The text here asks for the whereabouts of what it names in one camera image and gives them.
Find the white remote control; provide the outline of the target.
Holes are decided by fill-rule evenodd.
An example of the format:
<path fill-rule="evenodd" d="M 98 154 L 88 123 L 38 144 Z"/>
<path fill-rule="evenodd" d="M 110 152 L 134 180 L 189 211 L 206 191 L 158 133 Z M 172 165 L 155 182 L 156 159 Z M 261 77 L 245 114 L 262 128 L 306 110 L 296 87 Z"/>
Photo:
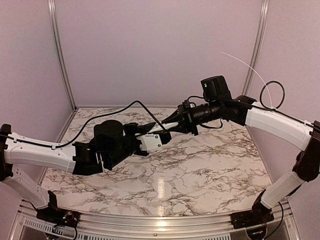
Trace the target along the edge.
<path fill-rule="evenodd" d="M 158 132 L 158 131 L 169 131 L 170 129 L 178 126 L 178 122 L 171 122 L 171 123 L 163 123 L 162 126 L 159 124 L 156 124 L 149 132 Z"/>

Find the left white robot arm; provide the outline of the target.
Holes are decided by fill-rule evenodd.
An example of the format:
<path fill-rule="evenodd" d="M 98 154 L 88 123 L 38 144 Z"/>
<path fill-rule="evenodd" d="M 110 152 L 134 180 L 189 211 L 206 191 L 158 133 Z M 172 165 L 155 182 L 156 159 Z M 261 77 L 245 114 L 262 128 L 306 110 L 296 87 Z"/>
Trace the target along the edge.
<path fill-rule="evenodd" d="M 73 142 L 57 145 L 50 142 L 28 143 L 11 133 L 5 124 L 0 137 L 0 180 L 16 190 L 24 199 L 33 204 L 37 211 L 53 223 L 63 219 L 56 196 L 41 188 L 28 177 L 18 164 L 58 169 L 78 176 L 90 176 L 111 171 L 131 155 L 147 156 L 171 140 L 169 129 L 176 123 L 157 126 L 137 123 L 122 124 L 117 120 L 106 120 L 93 128 L 94 137 L 88 143 Z"/>

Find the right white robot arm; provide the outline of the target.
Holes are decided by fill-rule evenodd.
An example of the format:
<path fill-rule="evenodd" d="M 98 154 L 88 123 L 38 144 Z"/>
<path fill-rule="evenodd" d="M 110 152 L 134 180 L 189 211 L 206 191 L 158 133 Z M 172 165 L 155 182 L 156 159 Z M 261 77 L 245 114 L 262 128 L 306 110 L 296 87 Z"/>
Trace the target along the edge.
<path fill-rule="evenodd" d="M 302 184 L 315 180 L 320 173 L 320 123 L 302 122 L 276 109 L 264 107 L 255 99 L 241 95 L 232 98 L 225 78 L 202 80 L 205 104 L 191 107 L 185 100 L 162 123 L 177 123 L 173 132 L 198 134 L 197 126 L 217 119 L 263 130 L 300 150 L 292 171 L 281 176 L 255 200 L 247 219 L 258 224 L 280 200 L 293 194 Z"/>

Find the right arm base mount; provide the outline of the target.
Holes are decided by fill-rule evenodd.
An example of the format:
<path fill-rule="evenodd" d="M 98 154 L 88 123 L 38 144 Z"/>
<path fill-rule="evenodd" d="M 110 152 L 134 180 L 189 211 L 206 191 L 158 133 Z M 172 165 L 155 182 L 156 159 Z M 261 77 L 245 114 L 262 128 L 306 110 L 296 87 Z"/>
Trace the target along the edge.
<path fill-rule="evenodd" d="M 272 210 L 259 201 L 256 201 L 250 210 L 232 213 L 230 218 L 234 229 L 262 225 L 275 219 Z"/>

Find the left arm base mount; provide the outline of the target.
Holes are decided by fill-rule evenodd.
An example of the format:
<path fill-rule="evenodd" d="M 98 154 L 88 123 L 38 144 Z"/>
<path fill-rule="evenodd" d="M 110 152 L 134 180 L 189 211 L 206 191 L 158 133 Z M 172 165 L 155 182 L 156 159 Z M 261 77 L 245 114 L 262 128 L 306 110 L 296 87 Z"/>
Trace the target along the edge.
<path fill-rule="evenodd" d="M 56 226 L 76 228 L 80 219 L 80 213 L 75 210 L 58 207 L 57 197 L 52 191 L 48 191 L 48 203 L 45 208 L 36 209 L 36 217 L 50 222 Z"/>

